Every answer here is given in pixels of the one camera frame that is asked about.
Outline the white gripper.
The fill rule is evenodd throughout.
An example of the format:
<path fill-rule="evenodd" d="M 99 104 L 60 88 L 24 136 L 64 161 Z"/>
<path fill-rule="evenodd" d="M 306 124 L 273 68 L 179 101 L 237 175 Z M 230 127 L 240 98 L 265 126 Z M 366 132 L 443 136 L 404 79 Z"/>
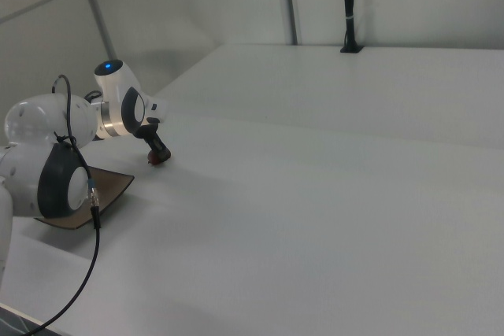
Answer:
<path fill-rule="evenodd" d="M 143 94 L 144 120 L 143 123 L 163 123 L 166 119 L 168 106 L 166 100 Z M 171 157 L 171 151 L 160 139 L 158 124 L 146 124 L 140 126 L 135 132 L 135 137 L 143 139 L 149 146 L 148 161 L 167 161 Z"/>

